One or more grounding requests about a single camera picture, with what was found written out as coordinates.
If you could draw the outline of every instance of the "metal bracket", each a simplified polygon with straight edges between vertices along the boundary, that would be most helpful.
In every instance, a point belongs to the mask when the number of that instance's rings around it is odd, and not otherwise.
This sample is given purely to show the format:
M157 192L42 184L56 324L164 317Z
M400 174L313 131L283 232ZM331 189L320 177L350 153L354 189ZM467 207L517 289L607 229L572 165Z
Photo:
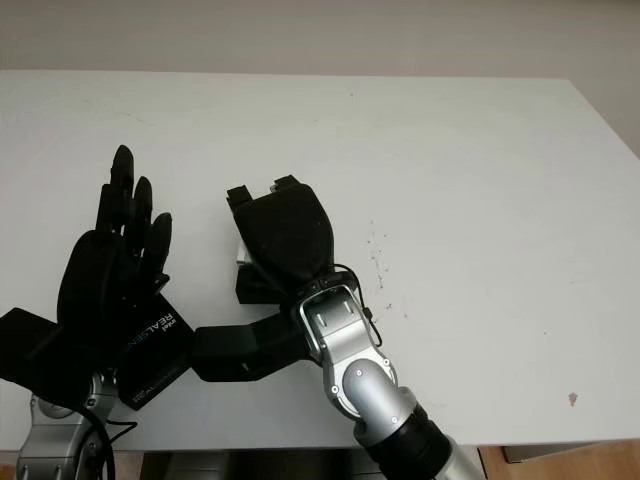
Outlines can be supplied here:
M117 399L111 379L94 374L85 406L106 420ZM96 478L91 459L102 444L91 424L79 413L31 397L31 431L20 450L16 478L19 480L89 480Z
M323 290L300 303L302 321L309 352L324 370L327 397L344 415L360 418L360 413L347 398L343 380L349 365L366 359L377 364L397 385L393 366L375 346L367 318L353 291L346 285Z

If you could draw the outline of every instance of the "wall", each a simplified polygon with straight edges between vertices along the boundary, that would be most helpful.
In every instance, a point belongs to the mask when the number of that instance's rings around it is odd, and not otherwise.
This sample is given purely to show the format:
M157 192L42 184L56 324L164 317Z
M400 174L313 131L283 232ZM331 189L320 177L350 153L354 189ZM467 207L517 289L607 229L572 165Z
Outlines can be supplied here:
M635 0L0 0L0 68L562 77L640 155Z

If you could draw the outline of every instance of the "cable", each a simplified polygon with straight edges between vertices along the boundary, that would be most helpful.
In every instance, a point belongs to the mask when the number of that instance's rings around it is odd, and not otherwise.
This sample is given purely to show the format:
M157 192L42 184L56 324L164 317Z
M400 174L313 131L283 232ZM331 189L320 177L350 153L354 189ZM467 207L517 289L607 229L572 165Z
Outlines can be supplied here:
M111 448L111 440L109 439L109 435L104 428L104 425L97 417L95 413L86 407L79 408L78 413L82 415L87 421L91 424L91 428L93 428L100 438L100 443L102 444L103 454L105 456L105 462L107 463L107 480L116 480L116 462L113 457L113 448ZM98 472L99 477L102 476L102 462L98 462Z
M124 430L122 430L121 432L118 432L116 435L114 435L113 437L111 437L111 439L109 440L112 444L113 442L115 442L117 439L119 439L120 437L126 435L127 433L129 433L131 430L133 430L134 428L136 428L138 426L138 422L117 422L115 420L109 420L107 419L105 421L105 423L107 425L119 425L119 426L126 426L127 428L125 428Z
M374 331L374 333L376 334L376 337L378 338L378 341L376 342L376 347L381 347L382 346L382 335L380 335L380 332L378 331L378 327L376 327L376 324L373 323L373 314L371 313L371 310L369 310L368 307L365 306L364 304L364 295L362 294L362 287L360 286L360 279L358 278L358 276L356 275L356 272L354 272L351 268L347 267L346 265L343 265L342 263L331 263L329 264L330 267L332 268L342 268L343 270L346 270L347 272L349 272L353 278L356 281L356 287L358 288L358 296L360 297L360 306L362 307L362 311L364 312L365 317L367 317L367 320L369 321L369 325L371 326L371 329Z

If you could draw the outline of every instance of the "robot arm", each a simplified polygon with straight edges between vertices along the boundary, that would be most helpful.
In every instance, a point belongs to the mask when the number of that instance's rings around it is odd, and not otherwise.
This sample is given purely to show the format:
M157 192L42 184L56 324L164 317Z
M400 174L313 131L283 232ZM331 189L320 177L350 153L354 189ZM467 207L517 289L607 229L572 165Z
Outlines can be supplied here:
M429 419L411 390L398 387L391 361L375 346L353 291L337 286L301 302L312 356L329 400L355 420L354 435L390 480L480 480L484 476Z
M336 271L333 232L317 197L289 176L253 199L246 187L228 202L246 254L241 303L279 303L280 314L249 326L196 331L192 366L206 381L257 380L298 360L324 372L334 406L390 480L479 480L484 476L444 435L374 343L369 312L354 296L350 270Z
M118 390L116 371L140 331L140 311L169 277L163 267L171 216L151 224L151 184L133 191L133 156L121 146L102 187L94 230L76 243L58 295L58 323L14 308L0 317L0 378L33 392L32 426L19 480L115 478L104 424Z

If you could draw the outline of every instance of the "white table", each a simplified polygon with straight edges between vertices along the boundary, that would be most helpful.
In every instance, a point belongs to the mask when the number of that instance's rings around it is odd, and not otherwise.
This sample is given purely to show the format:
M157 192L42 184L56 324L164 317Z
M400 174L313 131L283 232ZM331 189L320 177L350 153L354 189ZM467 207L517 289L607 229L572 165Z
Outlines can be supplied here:
M640 436L640 163L562 80L0 72L0 312L55 319L77 237L128 145L174 236L165 292L193 327L237 304L226 190L312 185L384 351L462 444ZM29 393L0 383L0 450ZM577 394L575 406L569 395ZM188 372L119 448L352 446L300 363Z

